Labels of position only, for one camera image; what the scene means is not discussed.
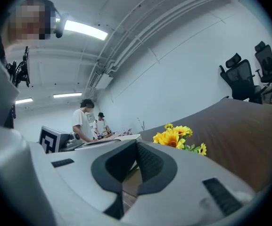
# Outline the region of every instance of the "flower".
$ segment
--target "flower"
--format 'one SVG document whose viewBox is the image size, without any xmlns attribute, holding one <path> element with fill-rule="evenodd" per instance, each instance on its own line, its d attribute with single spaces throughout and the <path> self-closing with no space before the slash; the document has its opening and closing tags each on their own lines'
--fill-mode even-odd
<svg viewBox="0 0 272 226">
<path fill-rule="evenodd" d="M 157 133 L 154 137 L 153 137 L 153 139 L 154 139 L 154 143 L 160 143 L 159 141 L 160 141 L 160 139 L 162 139 L 162 138 L 164 138 L 165 137 L 165 132 L 163 132 L 163 133 Z"/>
<path fill-rule="evenodd" d="M 181 149 L 181 150 L 184 149 L 185 148 L 184 143 L 185 143 L 185 139 L 181 138 L 178 141 L 178 145 L 175 148 L 178 148 L 178 149 Z"/>
<path fill-rule="evenodd" d="M 159 137 L 159 143 L 162 145 L 168 145 L 176 147 L 179 141 L 179 134 L 176 131 L 167 130 L 164 137 Z"/>
<path fill-rule="evenodd" d="M 204 155 L 206 155 L 206 151 L 207 151 L 206 145 L 205 145 L 205 143 L 202 143 L 201 148 L 198 150 L 198 153 L 204 156 Z"/>
<path fill-rule="evenodd" d="M 187 136 L 191 137 L 192 136 L 192 130 L 187 127 L 187 126 L 176 126 L 173 128 L 173 131 L 177 131 L 179 133 L 179 136 Z"/>
<path fill-rule="evenodd" d="M 165 128 L 165 129 L 167 129 L 167 128 L 172 129 L 172 128 L 173 128 L 173 125 L 172 125 L 171 123 L 168 123 L 168 124 L 166 124 L 166 125 L 164 126 L 164 128 Z"/>
</svg>

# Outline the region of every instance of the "black slot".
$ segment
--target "black slot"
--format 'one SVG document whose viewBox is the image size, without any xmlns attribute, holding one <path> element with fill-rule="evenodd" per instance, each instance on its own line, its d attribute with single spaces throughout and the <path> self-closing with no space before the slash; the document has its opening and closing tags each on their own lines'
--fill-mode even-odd
<svg viewBox="0 0 272 226">
<path fill-rule="evenodd" d="M 239 210 L 243 205 L 216 178 L 203 181 L 204 186 L 225 216 Z"/>
<path fill-rule="evenodd" d="M 54 161 L 51 163 L 52 163 L 53 167 L 58 168 L 58 167 L 65 166 L 65 165 L 68 165 L 73 162 L 74 161 L 72 159 L 68 158 L 68 159 L 64 159 L 64 160 L 60 160 L 60 161 Z"/>
</svg>

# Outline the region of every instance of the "black mesh office chair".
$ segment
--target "black mesh office chair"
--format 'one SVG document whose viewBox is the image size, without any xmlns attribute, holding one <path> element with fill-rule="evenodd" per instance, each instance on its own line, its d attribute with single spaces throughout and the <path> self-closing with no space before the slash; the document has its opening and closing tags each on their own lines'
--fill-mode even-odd
<svg viewBox="0 0 272 226">
<path fill-rule="evenodd" d="M 270 45 L 265 45 L 264 42 L 260 42 L 258 45 L 255 46 L 255 57 L 257 58 L 263 72 L 263 76 L 261 77 L 259 73 L 259 69 L 256 70 L 258 72 L 258 75 L 260 77 L 260 81 L 262 83 L 268 83 L 272 86 L 272 50 Z M 270 104 L 272 104 L 272 88 L 271 90 L 264 93 L 264 96 L 266 94 L 270 94 Z"/>
<path fill-rule="evenodd" d="M 220 65 L 220 76 L 228 83 L 232 89 L 232 97 L 236 100 L 245 100 L 249 98 L 250 102 L 262 104 L 261 88 L 254 85 L 250 63 L 236 53 L 231 59 L 226 61 L 228 70 L 225 72 Z"/>
</svg>

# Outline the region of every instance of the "desk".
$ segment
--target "desk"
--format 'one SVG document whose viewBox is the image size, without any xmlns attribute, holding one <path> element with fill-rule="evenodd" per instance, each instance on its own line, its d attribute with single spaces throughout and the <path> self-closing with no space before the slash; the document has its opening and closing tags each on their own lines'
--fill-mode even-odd
<svg viewBox="0 0 272 226">
<path fill-rule="evenodd" d="M 272 105 L 223 99 L 172 124 L 190 127 L 193 136 L 186 140 L 188 145 L 206 143 L 207 157 L 243 179 L 256 192 L 271 181 Z M 157 132 L 163 131 L 160 126 L 140 134 L 144 141 L 152 141 Z M 124 191 L 136 196 L 140 180 L 138 170 L 125 181 Z"/>
</svg>

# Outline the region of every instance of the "wooden desk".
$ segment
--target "wooden desk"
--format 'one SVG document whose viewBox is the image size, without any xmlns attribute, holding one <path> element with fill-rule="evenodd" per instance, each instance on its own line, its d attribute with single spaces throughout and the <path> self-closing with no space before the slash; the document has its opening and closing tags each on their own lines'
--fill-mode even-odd
<svg viewBox="0 0 272 226">
<path fill-rule="evenodd" d="M 256 192 L 272 177 L 272 105 L 259 105 L 223 99 L 196 114 L 173 122 L 188 126 L 193 136 L 188 145 L 207 146 L 207 157 L 247 182 Z M 144 141 L 152 141 L 164 127 L 141 132 Z M 124 183 L 124 191 L 136 196 L 140 182 L 137 171 Z"/>
</svg>

